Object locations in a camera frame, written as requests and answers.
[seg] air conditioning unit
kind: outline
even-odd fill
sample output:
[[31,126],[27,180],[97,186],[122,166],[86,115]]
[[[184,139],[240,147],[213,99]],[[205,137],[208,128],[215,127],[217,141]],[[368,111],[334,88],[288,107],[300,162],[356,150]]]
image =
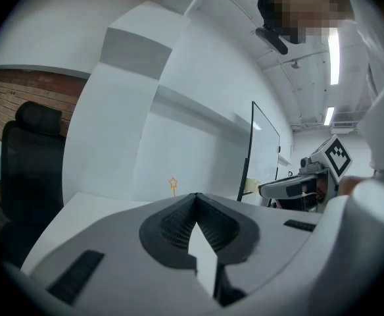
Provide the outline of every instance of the air conditioning unit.
[[356,130],[355,122],[336,122],[332,124],[331,134],[349,134]]

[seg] chair headrest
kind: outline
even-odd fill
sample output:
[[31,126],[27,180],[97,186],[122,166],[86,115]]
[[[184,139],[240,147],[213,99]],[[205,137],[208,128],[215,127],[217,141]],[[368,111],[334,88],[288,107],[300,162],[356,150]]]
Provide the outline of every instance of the chair headrest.
[[59,135],[62,111],[35,102],[25,102],[15,114],[17,124],[27,130],[42,134]]

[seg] black velcro strip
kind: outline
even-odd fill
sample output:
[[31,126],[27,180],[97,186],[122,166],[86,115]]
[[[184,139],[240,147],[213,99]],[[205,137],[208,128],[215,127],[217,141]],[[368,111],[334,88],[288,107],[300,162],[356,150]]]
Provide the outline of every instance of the black velcro strip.
[[54,297],[72,304],[105,255],[87,250],[48,289]]
[[305,230],[307,232],[313,232],[316,228],[315,224],[302,223],[296,220],[288,220],[284,223],[284,226]]

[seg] orange star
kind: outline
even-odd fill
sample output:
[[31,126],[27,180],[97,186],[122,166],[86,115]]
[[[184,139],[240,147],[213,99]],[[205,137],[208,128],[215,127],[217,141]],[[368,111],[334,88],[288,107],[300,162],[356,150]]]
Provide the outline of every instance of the orange star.
[[178,188],[178,181],[174,177],[168,182],[170,183],[170,188]]

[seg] black frame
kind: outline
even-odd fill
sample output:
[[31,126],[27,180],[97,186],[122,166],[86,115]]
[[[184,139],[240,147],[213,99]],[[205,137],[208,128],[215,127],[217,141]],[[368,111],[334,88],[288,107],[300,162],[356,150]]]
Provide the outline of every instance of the black frame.
[[245,191],[245,185],[246,185],[246,179],[247,179],[247,171],[249,169],[249,162],[251,161],[251,153],[252,153],[252,141],[253,141],[253,118],[254,118],[254,109],[255,106],[258,108],[258,110],[264,115],[266,120],[271,124],[271,126],[274,128],[274,130],[277,132],[278,138],[279,138],[279,143],[280,145],[278,146],[278,153],[281,150],[281,136],[279,135],[277,129],[275,128],[274,125],[272,125],[271,121],[268,119],[267,116],[265,116],[264,112],[260,109],[260,107],[255,103],[255,101],[252,101],[252,118],[251,118],[251,137],[249,140],[249,151],[247,154],[247,158],[245,159],[245,165],[243,166],[243,173],[242,173],[242,179],[240,181],[240,187],[239,187],[239,194],[237,195],[237,201],[242,201],[243,196],[247,196],[250,193],[244,193]]

